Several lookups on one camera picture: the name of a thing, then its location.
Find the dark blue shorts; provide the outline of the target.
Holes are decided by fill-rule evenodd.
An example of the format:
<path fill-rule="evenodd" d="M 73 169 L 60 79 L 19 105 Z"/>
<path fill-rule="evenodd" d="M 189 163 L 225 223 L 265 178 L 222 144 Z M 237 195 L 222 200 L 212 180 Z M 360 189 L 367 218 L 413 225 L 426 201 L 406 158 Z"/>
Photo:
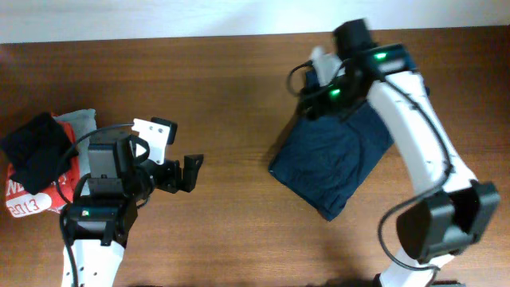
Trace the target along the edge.
<path fill-rule="evenodd" d="M 345 120 L 295 116 L 268 172 L 331 221 L 393 143 L 368 103 Z"/>

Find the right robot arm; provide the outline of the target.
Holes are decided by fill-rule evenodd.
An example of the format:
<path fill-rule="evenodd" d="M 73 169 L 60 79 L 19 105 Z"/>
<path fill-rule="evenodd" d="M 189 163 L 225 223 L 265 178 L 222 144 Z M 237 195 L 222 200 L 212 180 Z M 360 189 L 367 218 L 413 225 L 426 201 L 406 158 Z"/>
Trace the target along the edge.
<path fill-rule="evenodd" d="M 370 105 L 406 165 L 414 196 L 391 207 L 400 249 L 378 273 L 375 286 L 435 286 L 441 268 L 477 244 L 500 194 L 480 182 L 457 154 L 430 103 L 422 75 L 406 47 L 379 45 L 363 19 L 333 33 L 336 51 L 313 57 L 315 88 L 298 94 L 298 110 L 314 120 L 352 116 Z"/>

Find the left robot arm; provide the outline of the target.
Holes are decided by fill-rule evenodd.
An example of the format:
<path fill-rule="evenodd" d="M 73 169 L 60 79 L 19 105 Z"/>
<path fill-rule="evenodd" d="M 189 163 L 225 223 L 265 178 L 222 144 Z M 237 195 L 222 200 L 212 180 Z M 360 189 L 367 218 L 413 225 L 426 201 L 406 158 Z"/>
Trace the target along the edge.
<path fill-rule="evenodd" d="M 148 148 L 146 140 L 122 131 L 98 132 L 90 139 L 90 172 L 60 217 L 63 286 L 113 285 L 130 229 L 152 192 L 195 188 L 202 154 L 157 164 Z"/>

